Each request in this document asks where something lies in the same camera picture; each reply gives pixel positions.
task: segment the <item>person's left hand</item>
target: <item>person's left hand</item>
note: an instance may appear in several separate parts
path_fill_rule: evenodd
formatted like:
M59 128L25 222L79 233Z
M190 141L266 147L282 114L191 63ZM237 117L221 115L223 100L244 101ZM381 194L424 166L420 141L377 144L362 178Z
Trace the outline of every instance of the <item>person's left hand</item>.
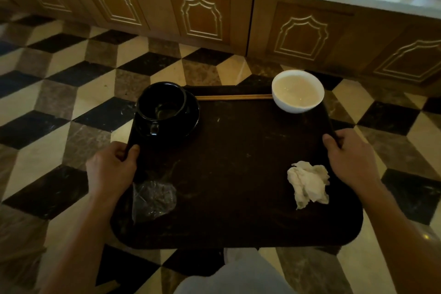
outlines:
M126 160L122 161L126 146L125 143L114 141L86 162L89 194L95 202L114 207L132 183L139 145L132 146Z

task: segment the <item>milky beverage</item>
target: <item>milky beverage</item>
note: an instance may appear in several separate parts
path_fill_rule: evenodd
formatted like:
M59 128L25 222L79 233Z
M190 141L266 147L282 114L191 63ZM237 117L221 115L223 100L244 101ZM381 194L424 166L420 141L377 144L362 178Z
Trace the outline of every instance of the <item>milky beverage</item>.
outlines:
M305 77L286 76L273 84L274 94L294 107L308 107L320 101L318 91Z

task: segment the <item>white bowl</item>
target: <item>white bowl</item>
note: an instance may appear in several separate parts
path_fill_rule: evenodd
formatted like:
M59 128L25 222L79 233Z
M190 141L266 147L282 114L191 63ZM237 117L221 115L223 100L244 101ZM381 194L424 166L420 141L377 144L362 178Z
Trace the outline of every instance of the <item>white bowl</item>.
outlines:
M302 76L302 77L304 77L317 90L319 100L317 102L315 102L314 105L310 105L310 106L306 106L306 107L296 107L296 106L290 105L290 104L280 100L274 94L274 82L276 82L277 80L279 80L281 78L287 77L287 76ZM273 82L271 84L271 89L272 89L272 92L273 92L274 102L281 109L283 109L285 112L288 112L288 113L303 113L303 112L306 112L308 110L311 110L314 107L316 107L319 103L321 103L323 98L324 98L324 96L325 96L325 89L323 88L323 85L317 79L317 77L312 75L312 74L310 74L309 72L306 72L306 71L303 71L303 70L286 70L286 71L281 72L280 74L278 74L277 76L274 77Z

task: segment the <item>white tissue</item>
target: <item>white tissue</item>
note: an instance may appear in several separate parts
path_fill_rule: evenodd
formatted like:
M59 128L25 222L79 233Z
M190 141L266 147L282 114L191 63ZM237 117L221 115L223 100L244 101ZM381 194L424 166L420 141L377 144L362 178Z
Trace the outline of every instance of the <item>white tissue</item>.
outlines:
M297 209L305 208L310 200L328 204L329 196L325 192L325 186L329 185L328 170L323 165L312 166L303 161L292 166L288 170L288 181L294 187Z

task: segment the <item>black mug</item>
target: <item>black mug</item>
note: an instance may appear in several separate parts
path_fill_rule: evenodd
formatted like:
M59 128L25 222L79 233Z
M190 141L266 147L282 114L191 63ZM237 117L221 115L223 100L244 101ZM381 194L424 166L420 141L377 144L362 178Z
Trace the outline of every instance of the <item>black mug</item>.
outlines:
M143 136L179 134L187 113L187 94L178 84L162 81L148 86L136 102L134 124Z

